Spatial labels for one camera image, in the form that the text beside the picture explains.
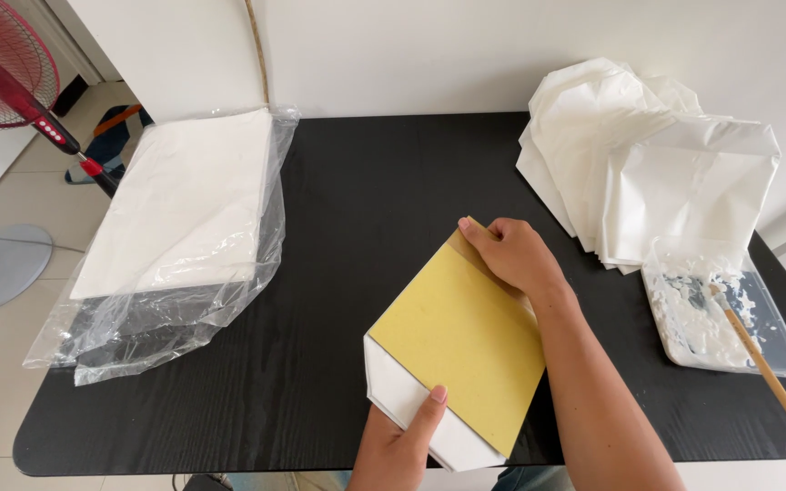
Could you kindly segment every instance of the hand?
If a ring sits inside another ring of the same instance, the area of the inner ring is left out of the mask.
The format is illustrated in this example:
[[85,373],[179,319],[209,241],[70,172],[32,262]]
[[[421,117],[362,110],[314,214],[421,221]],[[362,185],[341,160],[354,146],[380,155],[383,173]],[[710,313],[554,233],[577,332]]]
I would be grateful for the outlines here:
[[408,430],[372,405],[348,491],[414,491],[423,480],[430,439],[447,407],[447,389],[436,385]]
[[569,287],[554,255],[527,222],[496,218],[487,229],[502,239],[498,242],[472,226],[468,218],[460,218],[458,225],[490,271],[530,298]]

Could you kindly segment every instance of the wooden brush handle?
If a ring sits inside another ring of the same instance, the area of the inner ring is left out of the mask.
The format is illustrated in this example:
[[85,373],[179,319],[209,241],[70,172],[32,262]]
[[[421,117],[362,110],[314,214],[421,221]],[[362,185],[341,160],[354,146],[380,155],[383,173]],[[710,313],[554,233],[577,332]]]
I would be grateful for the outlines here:
[[781,406],[784,406],[784,410],[786,411],[786,390],[784,390],[784,387],[781,386],[781,382],[778,380],[778,377],[772,372],[770,364],[766,363],[766,358],[763,358],[760,350],[757,348],[756,344],[754,344],[754,340],[751,339],[751,336],[748,335],[748,331],[745,330],[745,326],[741,325],[741,321],[739,321],[736,313],[728,308],[725,308],[724,314],[726,314],[726,318],[729,320],[729,323],[733,325],[733,328],[739,335],[739,339],[745,345],[745,349],[748,350],[748,354],[751,355],[751,359],[754,360],[757,368],[760,369],[760,373],[763,375],[763,378],[766,379],[766,383],[770,385],[770,389],[772,389],[772,392],[775,394],[778,402],[781,403]]

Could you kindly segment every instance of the white floor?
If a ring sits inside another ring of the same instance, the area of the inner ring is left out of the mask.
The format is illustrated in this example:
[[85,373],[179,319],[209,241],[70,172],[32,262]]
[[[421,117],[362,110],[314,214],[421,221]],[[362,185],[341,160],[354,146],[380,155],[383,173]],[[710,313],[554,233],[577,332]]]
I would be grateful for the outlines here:
[[[109,107],[135,102],[123,83],[96,85],[71,109],[64,123],[86,143]],[[109,200],[95,185],[65,183],[63,173],[72,162],[45,140],[33,140],[0,181],[0,227],[40,225],[57,244],[85,249]],[[20,474],[11,461],[14,435],[45,376],[44,371],[23,369],[21,363],[79,258],[77,252],[54,251],[41,277],[0,307],[0,491],[169,491],[170,475],[31,478]],[[692,490],[786,489],[786,461],[681,464],[679,470]],[[487,491],[498,473],[498,469],[480,469],[447,474],[433,469],[427,472],[421,489]]]

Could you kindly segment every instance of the paintbrush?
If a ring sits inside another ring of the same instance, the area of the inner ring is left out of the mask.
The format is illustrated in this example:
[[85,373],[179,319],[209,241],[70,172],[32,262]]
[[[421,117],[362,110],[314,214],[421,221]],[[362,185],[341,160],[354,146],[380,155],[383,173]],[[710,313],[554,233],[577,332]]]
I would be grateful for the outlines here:
[[751,355],[751,360],[753,360],[757,368],[760,369],[760,373],[763,375],[763,378],[766,379],[766,383],[770,385],[772,393],[775,394],[778,402],[781,403],[781,406],[783,406],[786,411],[786,390],[781,386],[781,382],[778,380],[776,374],[772,372],[770,364],[766,363],[766,358],[763,358],[760,349],[757,348],[754,340],[751,339],[748,331],[745,330],[745,326],[742,325],[736,312],[733,311],[733,307],[730,307],[729,302],[726,301],[726,296],[721,292],[721,289],[715,284],[709,285],[709,289],[712,291],[712,298],[721,308],[723,308],[726,319],[729,321],[730,325],[733,326],[733,329],[736,330],[741,343],[745,345],[745,349],[748,351],[748,354]]

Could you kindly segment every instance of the table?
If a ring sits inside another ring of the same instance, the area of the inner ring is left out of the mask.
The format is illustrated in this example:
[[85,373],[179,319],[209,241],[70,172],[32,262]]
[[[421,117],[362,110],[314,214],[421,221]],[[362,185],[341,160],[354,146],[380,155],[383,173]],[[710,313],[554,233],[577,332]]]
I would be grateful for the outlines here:
[[[268,288],[212,342],[74,387],[50,370],[16,435],[30,475],[343,469],[368,413],[363,333],[471,214],[526,219],[675,461],[786,459],[760,376],[668,360],[638,273],[606,271],[514,169],[526,113],[303,120],[281,171],[287,239]],[[750,252],[786,320],[786,272]],[[782,380],[786,388],[786,379]],[[512,464],[561,464],[547,376]]]

